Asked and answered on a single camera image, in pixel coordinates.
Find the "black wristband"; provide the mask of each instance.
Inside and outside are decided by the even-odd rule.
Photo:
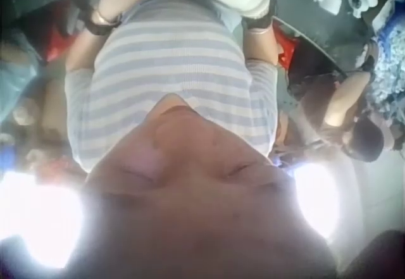
[[[244,18],[246,29],[267,29],[273,23],[273,17],[277,14],[277,0],[270,0],[268,13],[258,19]]]
[[[92,16],[91,13],[87,15],[87,18],[85,19],[84,24],[86,26],[86,29],[90,33],[97,35],[97,36],[108,35],[111,33],[111,31],[113,31],[114,28],[121,25],[121,22],[114,24],[114,25],[98,25],[92,21],[91,16]]]

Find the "woman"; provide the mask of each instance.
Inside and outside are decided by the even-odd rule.
[[[320,137],[364,162],[378,159],[384,147],[383,133],[369,118],[365,99],[377,58],[378,46],[371,42],[362,71],[341,84],[331,74],[317,77],[301,99],[306,118]]]

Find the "white bottle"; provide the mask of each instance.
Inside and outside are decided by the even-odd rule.
[[[318,3],[319,6],[325,9],[327,12],[338,15],[340,7],[342,6],[342,0],[313,0]]]

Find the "bracelet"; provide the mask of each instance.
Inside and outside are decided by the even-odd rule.
[[[115,21],[110,22],[109,20],[107,20],[105,17],[103,17],[100,14],[100,11],[98,9],[96,9],[96,10],[94,10],[92,17],[94,17],[96,19],[96,21],[95,21],[96,24],[107,25],[107,26],[115,26],[115,25],[117,25],[117,24],[119,24],[121,22],[122,15],[119,15],[115,19]]]
[[[260,28],[252,28],[249,29],[248,32],[250,34],[266,34],[267,32],[269,32],[272,28],[273,24],[271,24],[268,28],[264,28],[264,29],[260,29]]]

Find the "table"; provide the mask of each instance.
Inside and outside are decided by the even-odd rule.
[[[57,0],[1,0],[2,24]],[[347,0],[337,16],[313,0],[278,0],[277,20],[314,44],[339,70],[352,70],[357,56],[370,39],[363,20],[355,19]]]

